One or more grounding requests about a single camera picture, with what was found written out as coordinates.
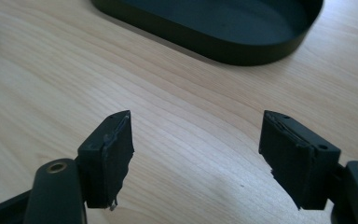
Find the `wooden table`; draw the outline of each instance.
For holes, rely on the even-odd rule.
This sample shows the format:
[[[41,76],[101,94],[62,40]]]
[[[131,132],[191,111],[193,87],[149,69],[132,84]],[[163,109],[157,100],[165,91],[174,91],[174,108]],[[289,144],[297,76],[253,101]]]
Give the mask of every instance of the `wooden table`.
[[[325,1],[294,54],[239,67],[88,0],[0,0],[0,202],[126,109],[136,152],[119,207],[88,209],[89,223],[329,223],[331,203],[297,211],[258,141],[273,110],[358,160],[358,1]]]

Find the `light wood surface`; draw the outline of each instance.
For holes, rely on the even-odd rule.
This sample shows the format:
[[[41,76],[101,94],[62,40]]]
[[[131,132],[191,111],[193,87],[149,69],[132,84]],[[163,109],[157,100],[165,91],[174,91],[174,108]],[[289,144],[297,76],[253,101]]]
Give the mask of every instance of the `light wood surface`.
[[[238,67],[88,0],[0,0],[0,202],[126,109],[135,154],[119,207],[88,209],[89,223],[329,223],[331,203],[297,211],[258,141],[274,110],[358,160],[358,1],[325,1],[290,57]]]

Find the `black tray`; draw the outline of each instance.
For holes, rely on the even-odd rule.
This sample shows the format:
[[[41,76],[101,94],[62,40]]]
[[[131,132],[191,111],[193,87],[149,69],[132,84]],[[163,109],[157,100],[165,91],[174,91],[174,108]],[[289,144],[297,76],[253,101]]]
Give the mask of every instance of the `black tray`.
[[[323,0],[91,0],[102,12],[221,63],[292,53]]]

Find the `wood grain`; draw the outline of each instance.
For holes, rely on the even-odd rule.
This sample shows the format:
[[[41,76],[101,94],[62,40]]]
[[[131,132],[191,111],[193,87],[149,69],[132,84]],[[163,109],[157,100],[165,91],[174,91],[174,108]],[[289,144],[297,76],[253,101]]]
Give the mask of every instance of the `wood grain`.
[[[125,109],[136,152],[119,207],[89,223],[329,223],[332,204],[297,211],[257,147],[267,109],[358,160],[358,1],[325,1],[288,58],[238,67],[87,0],[0,0],[0,202]]]

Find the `tabletop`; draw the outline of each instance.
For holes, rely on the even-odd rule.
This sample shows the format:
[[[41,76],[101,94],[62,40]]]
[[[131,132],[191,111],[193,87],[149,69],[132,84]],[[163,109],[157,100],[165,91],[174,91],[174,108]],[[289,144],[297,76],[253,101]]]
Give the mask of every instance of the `tabletop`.
[[[74,159],[130,110],[135,153],[114,212],[89,223],[329,223],[297,210],[258,154],[264,110],[358,160],[358,1],[326,0],[304,42],[262,66],[215,62],[88,0],[0,0],[0,202]]]

